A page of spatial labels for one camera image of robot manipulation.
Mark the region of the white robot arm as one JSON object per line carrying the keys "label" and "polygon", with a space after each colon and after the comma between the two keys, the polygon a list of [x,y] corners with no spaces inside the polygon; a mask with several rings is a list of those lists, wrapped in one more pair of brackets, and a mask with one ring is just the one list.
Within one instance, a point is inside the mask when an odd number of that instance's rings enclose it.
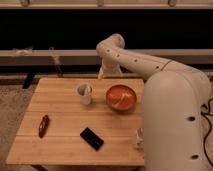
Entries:
{"label": "white robot arm", "polygon": [[136,53],[113,34],[96,46],[104,74],[124,67],[146,81],[142,95],[145,171],[206,171],[201,107],[211,96],[207,75],[174,60]]}

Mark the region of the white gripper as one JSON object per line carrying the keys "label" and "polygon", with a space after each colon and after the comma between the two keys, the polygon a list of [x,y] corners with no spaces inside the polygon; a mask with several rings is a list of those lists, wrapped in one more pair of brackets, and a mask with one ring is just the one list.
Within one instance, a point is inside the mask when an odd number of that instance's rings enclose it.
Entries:
{"label": "white gripper", "polygon": [[121,75],[120,65],[112,60],[103,59],[98,73],[98,79],[101,80],[107,76]]}

